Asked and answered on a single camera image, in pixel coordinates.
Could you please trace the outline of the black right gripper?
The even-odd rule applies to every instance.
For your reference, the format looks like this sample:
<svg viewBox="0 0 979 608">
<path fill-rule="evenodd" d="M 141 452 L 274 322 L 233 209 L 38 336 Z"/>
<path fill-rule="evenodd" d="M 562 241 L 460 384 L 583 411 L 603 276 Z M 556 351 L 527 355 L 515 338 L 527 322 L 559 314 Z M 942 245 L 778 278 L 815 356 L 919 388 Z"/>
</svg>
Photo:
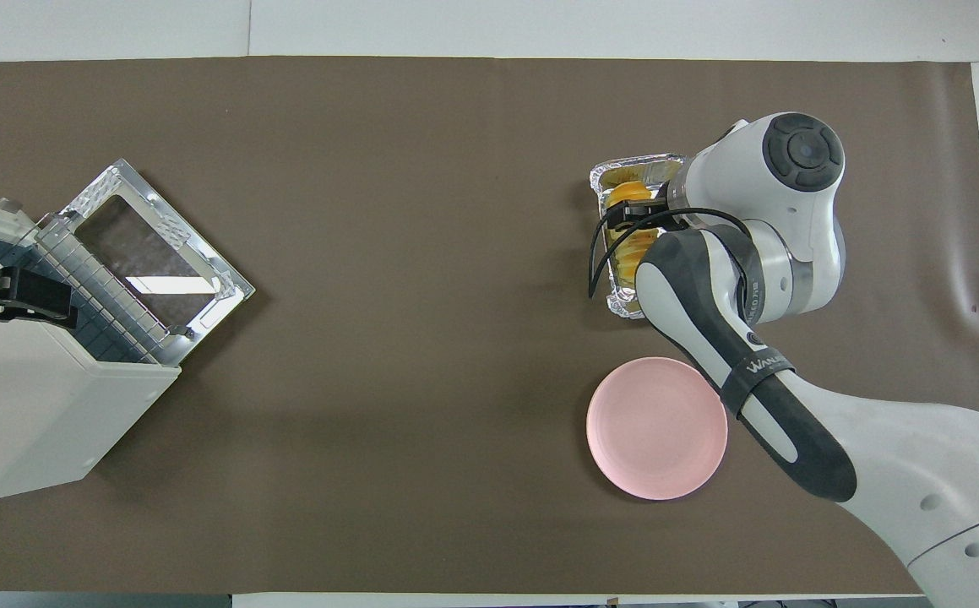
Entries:
<svg viewBox="0 0 979 608">
<path fill-rule="evenodd" d="M 610 204 L 607 208 L 607 228 L 613 231 L 625 231 L 643 223 L 644 230 L 680 231 L 683 229 L 681 220 L 670 213 L 670 204 L 665 199 L 627 199 Z"/>
</svg>

